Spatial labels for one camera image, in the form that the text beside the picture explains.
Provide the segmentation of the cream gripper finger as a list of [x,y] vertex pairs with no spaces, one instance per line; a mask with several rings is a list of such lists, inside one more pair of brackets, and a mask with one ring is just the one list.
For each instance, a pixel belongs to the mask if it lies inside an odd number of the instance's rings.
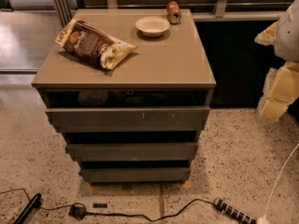
[[264,119],[278,121],[298,98],[299,63],[287,61],[279,69],[269,69],[257,112]]
[[254,41],[257,44],[264,45],[264,46],[274,45],[277,26],[278,26],[278,22],[275,21],[270,26],[268,26],[265,30],[257,34],[257,36],[254,38]]

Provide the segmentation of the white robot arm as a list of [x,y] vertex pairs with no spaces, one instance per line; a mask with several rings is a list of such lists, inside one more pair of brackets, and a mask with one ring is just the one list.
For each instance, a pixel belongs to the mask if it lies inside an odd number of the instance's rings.
[[277,121],[299,98],[299,0],[294,0],[279,20],[254,41],[273,45],[275,55],[285,61],[279,69],[269,70],[257,107],[261,117]]

